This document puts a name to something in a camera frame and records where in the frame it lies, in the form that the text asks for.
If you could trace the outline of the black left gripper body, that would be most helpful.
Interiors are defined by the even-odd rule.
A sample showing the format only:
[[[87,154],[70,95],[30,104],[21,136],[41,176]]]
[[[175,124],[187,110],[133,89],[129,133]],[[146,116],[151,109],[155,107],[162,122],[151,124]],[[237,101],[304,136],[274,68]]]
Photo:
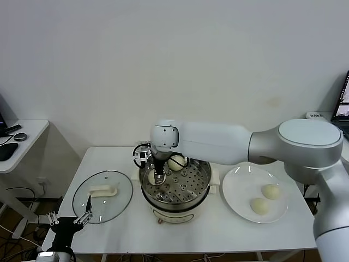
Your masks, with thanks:
[[[82,230],[82,224],[74,222],[78,217],[59,217],[58,224],[51,226],[51,230],[55,233],[52,241],[51,251],[68,251],[71,249],[71,244],[75,233]]]

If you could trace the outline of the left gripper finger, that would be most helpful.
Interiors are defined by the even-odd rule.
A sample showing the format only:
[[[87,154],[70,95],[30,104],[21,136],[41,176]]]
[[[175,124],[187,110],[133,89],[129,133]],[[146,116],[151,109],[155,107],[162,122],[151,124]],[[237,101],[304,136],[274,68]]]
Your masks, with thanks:
[[[93,217],[91,196],[88,197],[87,203],[85,204],[85,211],[82,215],[78,216],[73,223],[85,226],[89,220]]]
[[[55,213],[55,211],[49,212],[46,215],[47,215],[47,218],[49,220],[49,225],[50,226],[54,226],[54,225],[58,225],[59,224],[59,220],[58,220],[58,217],[57,217],[57,214]]]

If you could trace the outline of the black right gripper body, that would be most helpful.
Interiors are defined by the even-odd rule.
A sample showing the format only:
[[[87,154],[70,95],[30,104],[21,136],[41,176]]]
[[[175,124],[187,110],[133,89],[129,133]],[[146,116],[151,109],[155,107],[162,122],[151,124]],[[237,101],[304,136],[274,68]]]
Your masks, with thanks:
[[[156,175],[164,175],[166,160],[154,159],[154,172]]]

